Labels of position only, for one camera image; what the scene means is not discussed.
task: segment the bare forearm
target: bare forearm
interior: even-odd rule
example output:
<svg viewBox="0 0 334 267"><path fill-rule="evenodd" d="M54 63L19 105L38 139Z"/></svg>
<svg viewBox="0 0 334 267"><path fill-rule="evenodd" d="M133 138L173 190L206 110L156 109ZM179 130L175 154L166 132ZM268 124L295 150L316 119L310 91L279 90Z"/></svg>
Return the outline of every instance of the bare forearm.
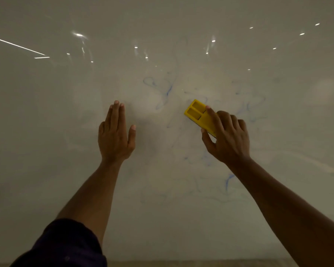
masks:
<svg viewBox="0 0 334 267"><path fill-rule="evenodd" d="M120 165L102 163L57 218L70 218L83 223L93 231L102 244Z"/></svg>
<svg viewBox="0 0 334 267"><path fill-rule="evenodd" d="M334 266L334 222L251 159L229 167L299 266Z"/></svg>

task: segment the sleeve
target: sleeve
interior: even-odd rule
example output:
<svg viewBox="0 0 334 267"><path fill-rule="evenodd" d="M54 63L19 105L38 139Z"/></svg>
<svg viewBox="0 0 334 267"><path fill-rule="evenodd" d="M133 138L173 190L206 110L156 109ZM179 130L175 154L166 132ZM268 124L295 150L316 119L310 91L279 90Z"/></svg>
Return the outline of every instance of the sleeve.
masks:
<svg viewBox="0 0 334 267"><path fill-rule="evenodd" d="M106 267L107 259L95 234L82 223L58 219L50 223L32 249L11 266Z"/></svg>

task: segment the yellow eraser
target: yellow eraser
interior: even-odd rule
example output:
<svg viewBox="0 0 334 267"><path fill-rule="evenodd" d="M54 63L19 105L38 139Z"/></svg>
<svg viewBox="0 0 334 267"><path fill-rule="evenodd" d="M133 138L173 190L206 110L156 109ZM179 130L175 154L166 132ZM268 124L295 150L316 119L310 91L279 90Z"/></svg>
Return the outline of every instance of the yellow eraser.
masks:
<svg viewBox="0 0 334 267"><path fill-rule="evenodd" d="M184 115L216 138L215 126L203 103L195 99L186 109Z"/></svg>

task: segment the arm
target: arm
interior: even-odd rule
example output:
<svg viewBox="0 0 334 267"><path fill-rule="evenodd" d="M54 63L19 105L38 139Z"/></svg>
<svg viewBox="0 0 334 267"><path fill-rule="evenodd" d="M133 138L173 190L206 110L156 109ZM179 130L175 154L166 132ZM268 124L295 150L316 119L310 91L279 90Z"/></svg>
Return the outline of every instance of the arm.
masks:
<svg viewBox="0 0 334 267"><path fill-rule="evenodd" d="M256 201L272 231L300 267L334 266L334 222L286 188L250 158L246 124L207 106L217 142L202 129L210 154L225 163Z"/></svg>
<svg viewBox="0 0 334 267"><path fill-rule="evenodd" d="M100 245L110 215L112 196L122 162L135 148L136 127L126 134L125 106L115 101L106 120L99 126L98 144L102 160L98 169L75 193L57 218L83 223L98 238Z"/></svg>

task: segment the person's right arm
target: person's right arm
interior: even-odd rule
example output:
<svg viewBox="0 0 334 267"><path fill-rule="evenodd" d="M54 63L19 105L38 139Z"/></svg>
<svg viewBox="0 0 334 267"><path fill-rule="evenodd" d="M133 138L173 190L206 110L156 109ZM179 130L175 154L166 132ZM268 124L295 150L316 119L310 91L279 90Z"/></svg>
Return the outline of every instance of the person's right arm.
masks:
<svg viewBox="0 0 334 267"><path fill-rule="evenodd" d="M334 222L269 175L250 158L243 120L207 106L217 142L206 130L202 139L210 154L225 163L256 201L272 231L300 266L334 266Z"/></svg>

